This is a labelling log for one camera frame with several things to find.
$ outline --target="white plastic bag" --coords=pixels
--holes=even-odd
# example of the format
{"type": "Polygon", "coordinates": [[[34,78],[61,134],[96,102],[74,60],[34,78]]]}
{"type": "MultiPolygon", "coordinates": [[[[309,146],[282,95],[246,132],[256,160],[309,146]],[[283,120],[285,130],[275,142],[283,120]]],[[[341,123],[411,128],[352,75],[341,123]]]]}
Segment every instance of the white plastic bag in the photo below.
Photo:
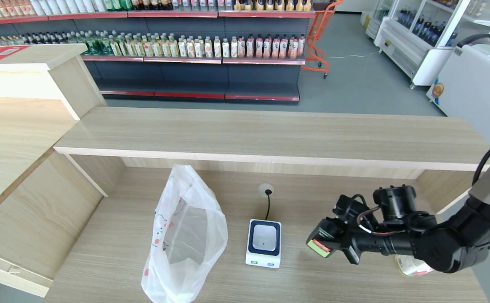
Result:
{"type": "Polygon", "coordinates": [[[174,165],[159,198],[142,289],[154,303],[189,303],[228,241],[215,194],[190,165],[174,165]]]}

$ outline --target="orange shopping cart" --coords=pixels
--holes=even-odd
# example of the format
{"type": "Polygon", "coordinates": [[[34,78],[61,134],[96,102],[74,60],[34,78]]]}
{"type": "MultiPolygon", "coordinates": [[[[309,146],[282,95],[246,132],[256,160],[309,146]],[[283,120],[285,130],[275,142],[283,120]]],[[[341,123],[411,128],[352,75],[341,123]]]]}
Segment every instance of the orange shopping cart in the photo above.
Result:
{"type": "Polygon", "coordinates": [[[335,13],[335,7],[344,2],[344,0],[338,0],[336,2],[329,3],[314,3],[313,7],[316,10],[314,21],[309,27],[307,33],[307,47],[309,50],[309,56],[306,58],[307,63],[309,61],[318,61],[318,67],[303,66],[302,69],[308,69],[309,71],[324,72],[324,79],[328,77],[329,63],[325,59],[325,53],[315,46],[317,41],[320,41],[322,33],[328,26],[331,17],[335,13]]]}

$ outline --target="checkout counter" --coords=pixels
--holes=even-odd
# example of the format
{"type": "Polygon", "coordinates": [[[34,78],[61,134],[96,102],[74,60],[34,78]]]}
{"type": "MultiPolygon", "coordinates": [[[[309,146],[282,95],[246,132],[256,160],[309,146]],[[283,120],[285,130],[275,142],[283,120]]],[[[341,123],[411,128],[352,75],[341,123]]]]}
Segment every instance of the checkout counter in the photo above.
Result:
{"type": "MultiPolygon", "coordinates": [[[[61,56],[59,48],[75,45],[30,46],[18,56],[46,47],[61,56]]],[[[372,201],[378,187],[409,184],[418,209],[448,209],[489,148],[462,119],[106,107],[78,55],[84,50],[69,53],[63,62],[75,67],[51,79],[81,77],[85,95],[56,80],[61,96],[53,99],[0,96],[0,171],[9,176],[0,179],[0,274],[18,278],[11,286],[46,303],[149,302],[141,275],[153,211],[178,163],[198,171],[228,224],[228,246],[195,302],[487,301],[472,270],[409,278],[393,257],[364,253],[355,266],[343,253],[323,259],[305,245],[340,194],[372,201]],[[43,100],[62,122],[58,130],[27,127],[29,136],[49,135],[30,153],[35,140],[19,145],[11,132],[23,133],[32,119],[60,121],[37,112],[43,100]],[[20,122],[10,125],[4,112],[20,122]],[[278,270],[244,262],[249,220],[266,211],[261,183],[274,186],[270,219],[284,229],[278,270]]],[[[19,66],[11,73],[33,72],[19,66]]],[[[46,77],[59,67],[38,72],[46,77]]]]}

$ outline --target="floor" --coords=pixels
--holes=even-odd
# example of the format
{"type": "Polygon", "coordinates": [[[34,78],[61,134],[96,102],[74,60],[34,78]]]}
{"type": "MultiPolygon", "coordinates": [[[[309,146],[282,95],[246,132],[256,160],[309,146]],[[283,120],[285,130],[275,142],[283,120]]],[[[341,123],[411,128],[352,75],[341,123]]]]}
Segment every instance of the floor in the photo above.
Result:
{"type": "Polygon", "coordinates": [[[330,58],[330,74],[301,70],[297,105],[221,104],[108,100],[109,106],[175,109],[244,109],[257,111],[326,112],[442,116],[425,96],[428,87],[409,88],[409,77],[365,35],[360,15],[338,13],[324,32],[318,46],[327,57],[350,54],[366,57],[330,58]]]}

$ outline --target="black cable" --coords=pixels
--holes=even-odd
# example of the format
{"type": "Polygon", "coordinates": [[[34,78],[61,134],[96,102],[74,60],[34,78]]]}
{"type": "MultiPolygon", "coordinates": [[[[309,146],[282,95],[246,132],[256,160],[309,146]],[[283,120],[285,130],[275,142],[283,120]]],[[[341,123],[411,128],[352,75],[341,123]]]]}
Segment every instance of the black cable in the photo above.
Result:
{"type": "Polygon", "coordinates": [[[270,199],[270,194],[272,194],[273,192],[271,190],[268,190],[266,189],[266,194],[268,195],[268,212],[266,213],[266,219],[264,219],[265,221],[268,220],[268,216],[269,216],[269,209],[272,207],[272,200],[270,199]]]}
{"type": "Polygon", "coordinates": [[[474,185],[479,180],[482,168],[486,164],[486,161],[488,161],[488,158],[490,158],[490,149],[486,152],[486,154],[484,154],[481,161],[479,162],[479,165],[477,166],[477,169],[475,170],[475,173],[474,173],[474,179],[471,183],[472,185],[474,185]]]}

